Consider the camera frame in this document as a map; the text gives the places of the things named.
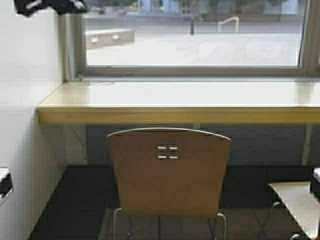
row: glass pane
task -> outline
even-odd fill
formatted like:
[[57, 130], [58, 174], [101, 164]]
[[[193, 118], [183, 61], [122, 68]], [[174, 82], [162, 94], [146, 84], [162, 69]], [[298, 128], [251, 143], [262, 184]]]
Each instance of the glass pane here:
[[308, 0], [86, 2], [88, 66], [299, 66]]

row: chair seat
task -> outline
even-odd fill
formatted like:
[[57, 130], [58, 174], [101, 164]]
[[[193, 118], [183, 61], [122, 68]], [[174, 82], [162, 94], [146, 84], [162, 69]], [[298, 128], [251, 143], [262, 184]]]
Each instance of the chair seat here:
[[305, 235], [319, 240], [320, 203], [310, 193], [310, 181], [270, 183]]

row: chair leg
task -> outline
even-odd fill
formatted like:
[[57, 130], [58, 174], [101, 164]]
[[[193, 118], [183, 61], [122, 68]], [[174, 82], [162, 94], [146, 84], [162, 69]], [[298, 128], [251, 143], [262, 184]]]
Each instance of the chair leg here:
[[209, 229], [210, 229], [211, 239], [212, 239], [212, 240], [217, 240], [216, 234], [215, 234], [215, 232], [216, 232], [216, 231], [215, 231], [215, 230], [216, 230], [216, 220], [215, 220], [214, 223], [213, 223], [213, 226], [214, 226], [214, 227], [212, 227], [210, 218], [208, 218], [207, 221], [208, 221], [208, 225], [209, 225]]
[[298, 240], [301, 236], [299, 234], [293, 235], [290, 240]]
[[121, 210], [121, 208], [118, 208], [113, 212], [113, 240], [116, 240], [117, 213]]
[[223, 218], [223, 222], [224, 222], [224, 224], [223, 224], [223, 228], [224, 228], [223, 240], [227, 240], [227, 218], [225, 215], [223, 215], [220, 212], [218, 212], [217, 216]]
[[132, 219], [131, 219], [130, 215], [128, 215], [128, 222], [129, 222], [129, 230], [128, 230], [128, 233], [126, 235], [126, 239], [130, 240], [131, 236], [132, 236]]
[[265, 227], [266, 227], [266, 225], [268, 223], [268, 220], [270, 218], [271, 212], [273, 211], [274, 208], [276, 208], [276, 207], [278, 207], [280, 205], [281, 205], [281, 203], [279, 201], [276, 201], [275, 203], [272, 204], [272, 207], [269, 209], [269, 211], [266, 214], [265, 219], [264, 219], [264, 221], [263, 221], [263, 223], [262, 223], [262, 225], [260, 227], [260, 231], [256, 235], [256, 239], [257, 240], [259, 239], [260, 235], [265, 232]]
[[158, 216], [158, 240], [161, 240], [161, 218]]

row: pavement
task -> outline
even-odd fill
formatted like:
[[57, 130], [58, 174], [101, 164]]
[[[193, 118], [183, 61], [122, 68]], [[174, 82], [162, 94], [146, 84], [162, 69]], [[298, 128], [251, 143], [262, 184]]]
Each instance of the pavement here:
[[217, 33], [217, 22], [122, 17], [85, 20], [86, 31], [134, 29], [135, 42], [87, 51], [88, 65], [192, 65], [296, 67], [302, 40], [300, 21], [234, 23]]

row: window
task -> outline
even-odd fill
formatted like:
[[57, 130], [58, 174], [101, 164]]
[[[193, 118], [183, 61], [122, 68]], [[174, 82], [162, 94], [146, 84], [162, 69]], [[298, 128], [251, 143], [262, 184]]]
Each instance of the window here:
[[90, 11], [78, 22], [84, 43], [76, 47], [82, 74], [306, 76], [318, 71], [317, 0], [87, 3]]

